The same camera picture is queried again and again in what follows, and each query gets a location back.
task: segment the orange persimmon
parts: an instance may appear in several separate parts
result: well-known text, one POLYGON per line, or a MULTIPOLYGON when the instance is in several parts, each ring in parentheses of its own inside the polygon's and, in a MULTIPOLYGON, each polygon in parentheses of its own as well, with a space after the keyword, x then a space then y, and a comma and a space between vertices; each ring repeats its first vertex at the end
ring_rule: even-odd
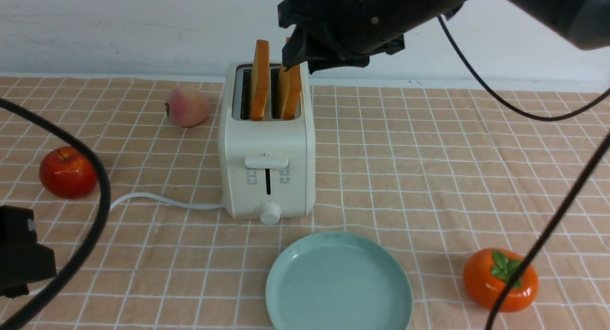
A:
MULTIPOLYGON (((523 257, 504 249, 488 248, 475 252, 464 267, 464 284, 470 297, 490 310, 523 257)), ((529 306, 538 295, 538 274, 530 265, 512 288, 500 312, 517 312, 529 306)))

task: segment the apple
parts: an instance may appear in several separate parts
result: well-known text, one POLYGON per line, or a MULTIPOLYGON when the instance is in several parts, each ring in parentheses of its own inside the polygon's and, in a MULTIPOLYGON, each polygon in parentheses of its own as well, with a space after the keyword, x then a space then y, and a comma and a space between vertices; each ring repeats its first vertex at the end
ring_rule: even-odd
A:
POLYGON ((210 100, 203 92, 186 87, 176 87, 165 100, 165 113, 182 128, 203 122, 211 108, 210 100))
POLYGON ((98 184, 93 166, 78 150, 64 146, 49 152, 40 162, 39 179, 43 187, 63 199, 80 199, 98 184))

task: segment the white power cord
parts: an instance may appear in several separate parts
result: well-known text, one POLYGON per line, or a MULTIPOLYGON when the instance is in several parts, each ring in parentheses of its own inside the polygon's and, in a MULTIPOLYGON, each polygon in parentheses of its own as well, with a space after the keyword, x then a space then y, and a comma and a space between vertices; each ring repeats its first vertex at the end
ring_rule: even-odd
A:
MULTIPOLYGON (((121 204, 125 200, 131 199, 131 198, 153 199, 153 200, 157 200, 159 202, 163 202, 168 205, 177 206, 177 207, 181 207, 183 209, 190 209, 190 210, 218 210, 218 209, 222 209, 224 207, 223 204, 187 204, 185 202, 172 200, 170 198, 166 198, 166 197, 160 196, 160 195, 154 195, 152 193, 135 192, 135 193, 126 194, 124 196, 119 197, 117 200, 114 200, 113 204, 111 204, 110 211, 112 211, 116 206, 118 206, 118 204, 121 204)), ((46 287, 46 285, 31 291, 29 293, 29 295, 37 295, 40 291, 42 291, 42 289, 44 287, 46 287)))

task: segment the toaster lever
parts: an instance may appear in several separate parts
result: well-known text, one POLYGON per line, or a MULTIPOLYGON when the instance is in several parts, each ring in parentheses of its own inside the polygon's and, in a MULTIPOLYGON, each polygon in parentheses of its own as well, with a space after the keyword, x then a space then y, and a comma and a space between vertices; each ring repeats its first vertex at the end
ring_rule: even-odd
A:
POLYGON ((246 156, 246 167, 254 170, 281 170, 288 167, 286 156, 246 156))

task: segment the green leaf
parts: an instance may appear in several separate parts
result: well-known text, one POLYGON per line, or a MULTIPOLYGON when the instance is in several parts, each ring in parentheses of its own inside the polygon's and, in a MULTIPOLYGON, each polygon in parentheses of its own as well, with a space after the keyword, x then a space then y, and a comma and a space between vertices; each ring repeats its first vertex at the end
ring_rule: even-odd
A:
POLYGON ((512 288, 516 289, 516 290, 520 290, 521 287, 523 287, 523 280, 521 278, 519 278, 517 280, 517 282, 515 282, 515 285, 512 288))
POLYGON ((515 271, 517 271, 517 269, 519 268, 520 264, 521 264, 521 260, 510 259, 510 260, 508 260, 508 263, 506 264, 506 270, 508 271, 509 274, 514 274, 515 271))
POLYGON ((503 252, 501 252, 499 250, 495 250, 492 253, 492 259, 494 259, 494 263, 498 267, 505 268, 506 265, 508 264, 508 256, 506 256, 503 252))
POLYGON ((508 274, 506 270, 502 269, 498 266, 492 266, 492 276, 496 279, 506 281, 508 279, 508 274))

